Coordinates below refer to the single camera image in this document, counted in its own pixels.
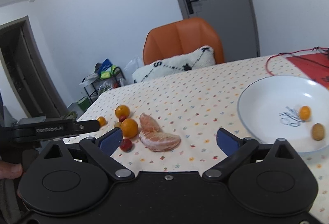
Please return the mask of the person's left hand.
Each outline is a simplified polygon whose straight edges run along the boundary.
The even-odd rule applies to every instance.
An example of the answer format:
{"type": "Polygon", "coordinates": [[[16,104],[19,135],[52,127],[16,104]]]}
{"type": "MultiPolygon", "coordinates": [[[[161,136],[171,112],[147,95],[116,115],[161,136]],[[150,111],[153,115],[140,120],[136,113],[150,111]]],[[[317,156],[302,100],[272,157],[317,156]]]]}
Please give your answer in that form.
{"type": "Polygon", "coordinates": [[[23,174],[21,164],[11,164],[1,161],[0,163],[0,179],[17,179],[23,174]]]}

